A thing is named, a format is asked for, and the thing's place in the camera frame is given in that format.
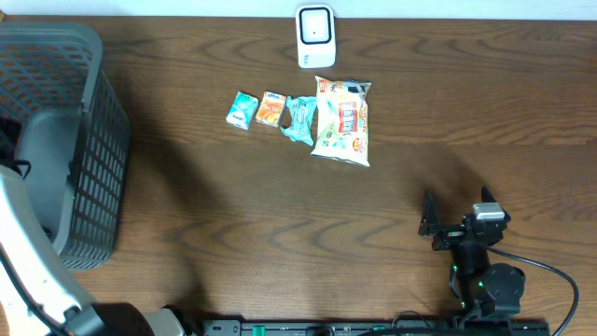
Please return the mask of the yellow snack bag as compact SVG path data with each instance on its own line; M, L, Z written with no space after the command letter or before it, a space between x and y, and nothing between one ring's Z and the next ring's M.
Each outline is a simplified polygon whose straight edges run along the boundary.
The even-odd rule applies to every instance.
M315 77L317 133L311 153L369 167L368 81L334 81Z

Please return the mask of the teal packet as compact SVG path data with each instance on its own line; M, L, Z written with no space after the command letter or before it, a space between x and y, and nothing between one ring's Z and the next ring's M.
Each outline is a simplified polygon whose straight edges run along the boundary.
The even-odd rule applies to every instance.
M293 142L313 145L312 122L317 107L315 96L289 97L287 107L290 112L291 123L282 128L283 135Z

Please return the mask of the orange tissue pack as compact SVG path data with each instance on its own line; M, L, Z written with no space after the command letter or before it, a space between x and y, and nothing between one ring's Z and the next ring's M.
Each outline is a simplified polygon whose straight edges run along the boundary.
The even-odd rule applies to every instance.
M256 112L256 121L271 127L278 127L286 106L285 95L265 91Z

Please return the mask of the green tissue pack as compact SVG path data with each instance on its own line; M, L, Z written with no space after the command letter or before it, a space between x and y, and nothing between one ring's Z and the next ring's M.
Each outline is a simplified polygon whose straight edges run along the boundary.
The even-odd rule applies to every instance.
M259 102L254 96L238 91L226 116L226 122L234 127L248 131Z

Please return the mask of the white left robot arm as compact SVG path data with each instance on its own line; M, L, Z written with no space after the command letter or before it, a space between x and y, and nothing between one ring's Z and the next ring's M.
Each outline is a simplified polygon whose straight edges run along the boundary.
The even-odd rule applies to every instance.
M143 314L99 303L66 270L43 232L20 173L1 169L1 304L13 335L437 335L408 312L392 322L194 321L172 306Z

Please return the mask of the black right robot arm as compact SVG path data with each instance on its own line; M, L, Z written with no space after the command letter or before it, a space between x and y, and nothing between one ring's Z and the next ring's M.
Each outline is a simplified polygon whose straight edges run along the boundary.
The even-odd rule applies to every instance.
M510 221L490 191L481 189L481 201L472 205L459 224L443 224L433 198L425 197L418 234L432 238L432 249L451 253L449 284L463 312L454 318L468 322L506 320L521 310L525 274L506 263L490 263L489 248L504 238Z

